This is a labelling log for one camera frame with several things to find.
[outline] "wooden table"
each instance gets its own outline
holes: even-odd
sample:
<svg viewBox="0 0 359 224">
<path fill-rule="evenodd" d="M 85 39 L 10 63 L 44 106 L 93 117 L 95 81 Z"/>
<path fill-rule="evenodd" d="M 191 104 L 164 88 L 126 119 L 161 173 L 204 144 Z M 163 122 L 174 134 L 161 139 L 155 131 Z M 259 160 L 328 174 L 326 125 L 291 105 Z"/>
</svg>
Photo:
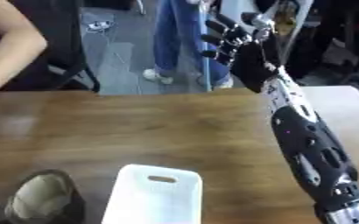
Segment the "wooden table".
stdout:
<svg viewBox="0 0 359 224">
<path fill-rule="evenodd" d="M 309 87 L 313 105 L 359 168 L 359 92 Z M 0 94 L 0 215 L 33 171 L 68 172 L 100 223 L 119 169 L 160 165 L 204 180 L 203 223 L 318 223 L 272 135 L 265 100 L 246 89 L 212 94 Z"/>
</svg>

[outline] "prosthetic arm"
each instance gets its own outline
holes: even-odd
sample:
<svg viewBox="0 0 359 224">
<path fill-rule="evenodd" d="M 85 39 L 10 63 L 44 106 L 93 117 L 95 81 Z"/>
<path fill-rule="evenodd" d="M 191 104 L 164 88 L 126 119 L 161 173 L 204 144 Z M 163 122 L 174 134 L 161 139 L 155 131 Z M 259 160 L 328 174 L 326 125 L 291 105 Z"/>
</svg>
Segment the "prosthetic arm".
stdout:
<svg viewBox="0 0 359 224">
<path fill-rule="evenodd" d="M 274 22 L 263 15 L 244 13 L 243 22 L 256 27 L 249 35 L 230 19 L 222 15 L 217 19 L 220 23 L 207 21 L 207 26 L 222 38 L 202 36 L 217 46 L 217 51 L 202 54 L 231 67 L 249 89 L 266 96 L 280 149 L 297 182 L 314 200 L 320 221 L 359 224 L 357 171 L 281 65 Z"/>
</svg>

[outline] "white basket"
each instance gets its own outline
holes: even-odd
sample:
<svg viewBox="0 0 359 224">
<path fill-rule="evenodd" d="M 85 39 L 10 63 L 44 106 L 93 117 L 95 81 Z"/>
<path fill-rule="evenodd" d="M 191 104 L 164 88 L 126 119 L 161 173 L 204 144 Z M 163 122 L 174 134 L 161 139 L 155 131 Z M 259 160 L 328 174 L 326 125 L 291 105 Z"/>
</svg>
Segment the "white basket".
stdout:
<svg viewBox="0 0 359 224">
<path fill-rule="evenodd" d="M 200 224 L 199 174 L 147 165 L 118 173 L 102 224 Z"/>
</svg>

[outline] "robotic arm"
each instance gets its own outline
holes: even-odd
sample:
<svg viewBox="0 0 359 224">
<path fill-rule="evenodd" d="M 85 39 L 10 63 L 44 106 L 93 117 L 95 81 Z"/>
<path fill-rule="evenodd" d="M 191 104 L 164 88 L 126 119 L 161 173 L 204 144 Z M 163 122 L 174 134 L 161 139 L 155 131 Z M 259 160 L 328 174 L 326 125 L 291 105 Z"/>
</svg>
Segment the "robotic arm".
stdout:
<svg viewBox="0 0 359 224">
<path fill-rule="evenodd" d="M 274 22 L 263 15 L 244 13 L 243 22 L 256 27 L 249 35 L 222 15 L 217 15 L 217 20 L 221 24 L 207 21 L 207 26 L 222 38 L 202 36 L 217 46 L 217 51 L 205 51 L 203 56 L 231 67 L 249 89 L 266 96 L 280 149 L 297 182 L 314 200 L 320 221 L 359 224 L 356 168 L 281 65 Z"/>
</svg>

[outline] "gray floor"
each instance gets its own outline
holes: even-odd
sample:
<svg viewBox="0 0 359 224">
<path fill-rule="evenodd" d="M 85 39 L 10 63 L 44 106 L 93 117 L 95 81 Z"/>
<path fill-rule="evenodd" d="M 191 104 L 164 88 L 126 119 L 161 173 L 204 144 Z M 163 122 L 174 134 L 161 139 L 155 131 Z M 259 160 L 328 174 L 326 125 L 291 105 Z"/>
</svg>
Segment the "gray floor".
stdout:
<svg viewBox="0 0 359 224">
<path fill-rule="evenodd" d="M 153 67 L 152 36 L 157 0 L 144 1 L 147 15 L 131 11 L 84 8 L 82 38 L 88 63 L 102 84 L 102 95 L 154 95 L 205 92 L 197 84 L 190 57 L 180 57 L 179 71 L 171 86 L 144 80 L 142 72 Z M 94 21 L 112 21 L 105 33 L 86 32 Z"/>
</svg>

